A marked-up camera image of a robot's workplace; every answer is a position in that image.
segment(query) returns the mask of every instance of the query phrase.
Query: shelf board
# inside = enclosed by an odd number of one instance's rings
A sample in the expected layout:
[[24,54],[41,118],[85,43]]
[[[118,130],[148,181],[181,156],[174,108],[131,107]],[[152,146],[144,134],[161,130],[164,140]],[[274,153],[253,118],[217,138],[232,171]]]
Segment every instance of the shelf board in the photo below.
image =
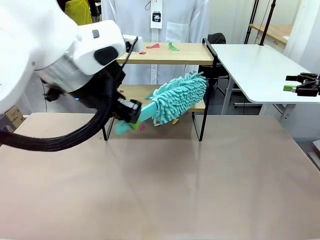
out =
[[[249,24],[253,29],[263,33],[265,31],[265,24],[253,23]],[[290,36],[292,32],[292,25],[290,24],[270,24],[268,28],[268,32],[266,33],[268,36],[273,38],[276,41],[279,41],[282,44],[287,44],[288,40],[284,38],[284,36]]]
[[[120,85],[118,91],[122,90],[121,93],[127,99],[137,100],[142,103],[142,107],[148,105],[150,100],[145,99],[150,93],[153,93],[161,85]],[[205,102],[202,100],[195,106],[189,109],[188,112],[202,113],[205,111]]]
[[[156,42],[144,43],[146,54],[133,52],[128,60],[128,64],[159,64],[159,65],[209,65],[213,63],[213,56],[207,47],[202,43],[174,43],[180,51],[169,49],[168,42],[161,42],[160,48],[147,49],[146,46],[153,46]],[[119,64],[123,64],[127,53],[117,59]]]

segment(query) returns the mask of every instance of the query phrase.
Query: green object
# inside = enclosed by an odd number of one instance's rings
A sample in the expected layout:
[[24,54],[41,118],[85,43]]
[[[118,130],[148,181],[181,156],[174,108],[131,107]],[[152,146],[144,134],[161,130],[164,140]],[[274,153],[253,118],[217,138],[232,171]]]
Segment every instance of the green object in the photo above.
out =
[[172,50],[172,51],[180,51],[179,48],[173,46],[172,42],[169,42],[169,49]]
[[136,129],[139,129],[140,128],[140,124],[141,124],[141,121],[138,120],[136,123],[129,123],[128,126],[130,126],[130,128],[136,130]]
[[[154,124],[167,124],[203,100],[207,81],[201,76],[202,73],[188,73],[185,77],[175,78],[156,89],[151,103],[141,109],[139,122],[152,118]],[[115,133],[120,135],[132,128],[121,121],[115,125]]]
[[148,96],[146,96],[144,99],[150,100],[154,96],[154,93],[150,93]]
[[291,92],[292,88],[295,88],[295,85],[284,85],[283,91],[285,92]]

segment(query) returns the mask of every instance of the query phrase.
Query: black chair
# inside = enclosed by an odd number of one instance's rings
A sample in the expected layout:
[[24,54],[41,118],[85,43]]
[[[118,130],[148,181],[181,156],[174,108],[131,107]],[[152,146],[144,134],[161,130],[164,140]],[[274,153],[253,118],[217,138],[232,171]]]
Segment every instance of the black chair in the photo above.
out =
[[[209,34],[208,35],[208,42],[210,44],[226,44],[226,38],[222,33],[214,33],[214,34]],[[203,66],[200,65],[199,66],[199,73],[203,72],[203,76],[206,79],[210,78],[210,74],[211,74],[211,69],[212,66]],[[217,89],[224,95],[226,95],[225,91],[223,91],[218,84],[218,80],[219,79],[228,79],[229,80],[229,73],[227,72],[227,70],[224,68],[224,66],[222,65],[222,63],[218,60],[217,64],[216,64],[216,68],[215,68],[215,72],[217,73],[216,76],[219,76],[217,78],[214,78],[214,84],[216,84]]]

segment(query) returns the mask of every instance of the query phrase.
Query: wooden desk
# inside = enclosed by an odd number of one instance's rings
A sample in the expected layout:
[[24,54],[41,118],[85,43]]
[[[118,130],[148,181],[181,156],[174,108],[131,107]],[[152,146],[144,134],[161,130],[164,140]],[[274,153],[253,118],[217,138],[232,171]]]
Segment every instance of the wooden desk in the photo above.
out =
[[[145,107],[151,102],[150,100],[145,99],[145,97],[160,88],[160,86],[161,85],[120,85],[118,91],[124,91],[121,94],[123,94],[126,99],[138,100],[142,103],[142,107]],[[203,112],[205,107],[205,102],[202,100],[190,108],[188,112]]]
[[[260,32],[262,33],[264,32],[266,27],[265,24],[262,24],[261,26],[261,23],[253,23],[253,24],[250,24],[249,26],[257,31],[259,31],[260,29]],[[290,36],[292,27],[293,26],[289,24],[270,24],[266,35],[286,45],[288,43],[288,40],[286,40],[283,37]]]
[[[53,137],[91,114],[34,113]],[[274,119],[208,116],[98,133],[61,152],[0,147],[0,233],[21,240],[288,240],[320,236],[320,173]]]
[[[209,65],[213,63],[213,57],[208,49],[201,43],[174,43],[173,45],[180,51],[169,49],[168,42],[161,42],[160,48],[150,48],[155,42],[145,42],[146,54],[133,52],[128,60],[128,64],[170,64],[170,65]],[[118,58],[117,61],[123,64],[127,53]]]

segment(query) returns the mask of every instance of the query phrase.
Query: black cable bundle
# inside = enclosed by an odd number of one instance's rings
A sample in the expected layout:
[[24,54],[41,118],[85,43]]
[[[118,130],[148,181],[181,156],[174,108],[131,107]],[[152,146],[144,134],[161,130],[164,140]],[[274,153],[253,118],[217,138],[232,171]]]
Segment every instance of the black cable bundle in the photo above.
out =
[[[124,64],[121,67],[121,71],[138,41],[135,39],[132,44],[128,56],[125,59]],[[38,151],[38,152],[57,152],[65,149],[72,148],[76,145],[83,143],[97,134],[108,122],[109,118],[112,117],[112,106],[116,101],[116,82],[117,78],[109,79],[105,81],[106,88],[106,99],[105,102],[97,109],[97,112],[93,118],[84,126],[79,129],[59,137],[50,138],[35,138],[23,136],[15,133],[9,133],[0,131],[0,143],[8,145],[18,149]]]

